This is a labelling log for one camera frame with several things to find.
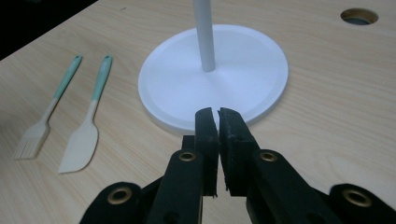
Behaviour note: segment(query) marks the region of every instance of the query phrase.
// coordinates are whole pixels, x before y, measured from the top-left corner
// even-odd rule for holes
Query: spatula
[[[79,128],[72,133],[67,143],[64,158],[58,171],[60,174],[78,171],[84,168],[91,160],[98,140],[98,130],[93,123],[93,118],[102,90],[106,84],[112,60],[113,58],[107,55],[102,61],[87,116]]]
[[[39,149],[43,146],[44,141],[50,133],[50,115],[55,109],[55,106],[58,104],[59,99],[61,99],[62,95],[64,94],[64,90],[66,89],[73,75],[76,73],[81,59],[82,56],[78,55],[73,60],[73,62],[70,63],[70,66],[64,74],[64,78],[62,79],[58,90],[53,95],[49,107],[44,112],[44,115],[36,124],[26,130],[26,132],[23,134],[23,137],[18,143],[17,150],[14,154],[15,160],[33,159],[38,154]]]

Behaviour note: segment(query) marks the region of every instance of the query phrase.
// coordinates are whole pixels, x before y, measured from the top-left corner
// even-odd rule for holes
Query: dark floor
[[[0,60],[97,0],[7,0],[0,6]]]

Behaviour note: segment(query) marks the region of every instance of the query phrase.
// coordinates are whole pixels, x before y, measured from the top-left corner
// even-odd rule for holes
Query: brush handle
[[[96,78],[95,89],[93,90],[92,101],[99,101],[103,88],[106,84],[108,73],[110,72],[111,62],[113,57],[107,55],[100,66],[98,76]]]
[[[66,89],[66,87],[69,84],[70,80],[72,79],[73,75],[76,73],[79,63],[81,63],[81,59],[82,59],[82,56],[78,55],[73,60],[73,62],[70,63],[70,66],[67,69],[66,73],[64,74],[64,78],[62,79],[61,84],[59,84],[58,90],[53,95],[53,99],[59,100],[61,98],[62,94],[64,94],[64,90]]]

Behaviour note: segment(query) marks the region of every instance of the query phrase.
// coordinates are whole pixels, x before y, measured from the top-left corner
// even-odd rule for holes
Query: spatula head
[[[91,122],[83,122],[67,143],[58,173],[75,172],[84,168],[91,160],[97,139],[98,131],[95,125]]]

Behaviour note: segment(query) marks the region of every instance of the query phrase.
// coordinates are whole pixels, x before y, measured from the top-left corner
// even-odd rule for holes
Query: white circular plate
[[[164,41],[139,74],[139,95],[158,124],[192,134],[195,113],[211,107],[219,127],[221,107],[239,112],[247,124],[269,112],[288,81],[288,62],[270,37],[243,26],[214,25],[216,69],[202,69],[196,29]]]

